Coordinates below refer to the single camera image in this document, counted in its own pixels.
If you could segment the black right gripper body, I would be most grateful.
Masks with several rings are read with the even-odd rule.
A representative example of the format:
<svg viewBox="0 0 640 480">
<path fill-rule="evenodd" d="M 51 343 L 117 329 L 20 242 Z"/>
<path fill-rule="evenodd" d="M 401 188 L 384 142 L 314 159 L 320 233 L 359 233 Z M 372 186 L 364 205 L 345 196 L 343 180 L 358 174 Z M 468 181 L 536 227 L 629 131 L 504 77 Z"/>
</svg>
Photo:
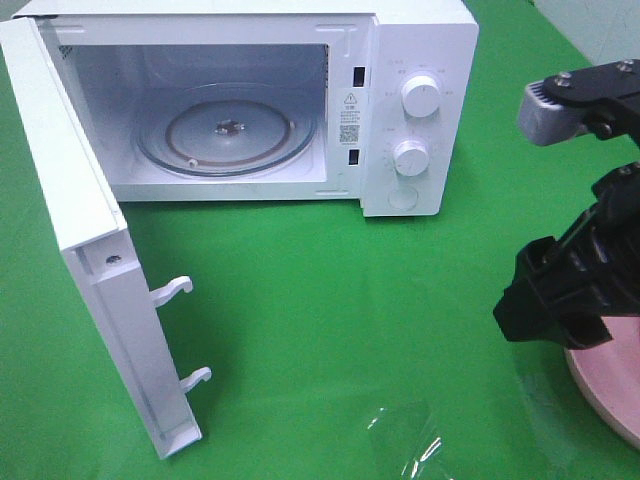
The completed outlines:
<svg viewBox="0 0 640 480">
<path fill-rule="evenodd" d="M 549 254 L 577 272 L 604 316 L 639 314 L 639 163 L 596 181 L 594 204 L 557 240 Z"/>
</svg>

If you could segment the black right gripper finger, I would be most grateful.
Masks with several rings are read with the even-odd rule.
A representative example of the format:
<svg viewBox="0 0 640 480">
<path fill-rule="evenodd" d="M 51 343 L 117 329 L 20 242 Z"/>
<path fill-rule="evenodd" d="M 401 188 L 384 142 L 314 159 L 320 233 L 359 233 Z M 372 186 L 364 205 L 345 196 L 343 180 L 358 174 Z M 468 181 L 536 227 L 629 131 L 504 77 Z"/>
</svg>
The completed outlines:
<svg viewBox="0 0 640 480">
<path fill-rule="evenodd" d="M 602 318 L 591 313 L 560 314 L 530 284 L 512 284 L 493 309 L 510 342 L 550 341 L 570 350 L 587 350 L 613 339 Z"/>
<path fill-rule="evenodd" d="M 579 243 L 548 236 L 527 244 L 516 257 L 514 293 L 534 300 L 568 299 L 584 292 L 599 267 Z"/>
</svg>

